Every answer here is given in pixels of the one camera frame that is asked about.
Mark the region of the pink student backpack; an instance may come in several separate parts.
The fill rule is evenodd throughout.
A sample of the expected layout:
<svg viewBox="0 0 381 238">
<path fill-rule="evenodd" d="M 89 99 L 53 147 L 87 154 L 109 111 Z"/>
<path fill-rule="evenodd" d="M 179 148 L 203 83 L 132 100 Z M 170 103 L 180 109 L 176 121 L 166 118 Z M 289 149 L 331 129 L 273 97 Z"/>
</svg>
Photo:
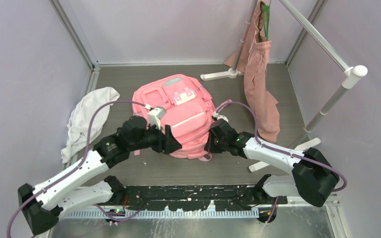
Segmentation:
<svg viewBox="0 0 381 238">
<path fill-rule="evenodd" d="M 209 128 L 216 107 L 211 94 L 193 77 L 171 75 L 139 87 L 133 94 L 134 115 L 148 117 L 148 110 L 139 103 L 166 110 L 162 126 L 169 125 L 174 138 L 182 145 L 170 155 L 179 159 L 210 161 L 212 154 L 205 151 Z"/>
</svg>

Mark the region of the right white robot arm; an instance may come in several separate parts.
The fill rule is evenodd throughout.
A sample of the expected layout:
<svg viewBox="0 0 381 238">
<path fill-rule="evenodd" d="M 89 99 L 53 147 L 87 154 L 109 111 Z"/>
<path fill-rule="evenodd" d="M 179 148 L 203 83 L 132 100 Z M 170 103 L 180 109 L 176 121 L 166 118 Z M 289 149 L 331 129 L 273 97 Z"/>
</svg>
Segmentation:
<svg viewBox="0 0 381 238">
<path fill-rule="evenodd" d="M 216 120 L 209 128 L 206 151 L 264 162 L 286 173 L 264 175 L 253 187 L 253 195 L 263 204 L 277 197 L 298 196 L 315 207 L 321 207 L 342 179 L 316 148 L 293 150 L 260 140 L 249 132 L 237 133 L 228 122 Z"/>
</svg>

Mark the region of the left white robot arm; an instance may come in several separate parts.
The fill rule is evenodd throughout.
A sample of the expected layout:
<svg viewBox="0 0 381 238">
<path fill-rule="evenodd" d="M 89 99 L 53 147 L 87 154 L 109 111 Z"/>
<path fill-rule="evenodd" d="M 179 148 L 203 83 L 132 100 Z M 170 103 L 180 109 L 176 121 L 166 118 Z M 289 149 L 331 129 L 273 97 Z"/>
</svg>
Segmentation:
<svg viewBox="0 0 381 238">
<path fill-rule="evenodd" d="M 159 129 L 140 116 L 132 116 L 117 132 L 102 138 L 81 160 L 51 179 L 18 189 L 19 204 L 34 235 L 42 234 L 64 216 L 94 204 L 123 202 L 126 190 L 115 176 L 108 176 L 94 186 L 78 190 L 89 179 L 128 159 L 131 152 L 151 148 L 171 154 L 182 148 L 171 127 Z"/>
</svg>

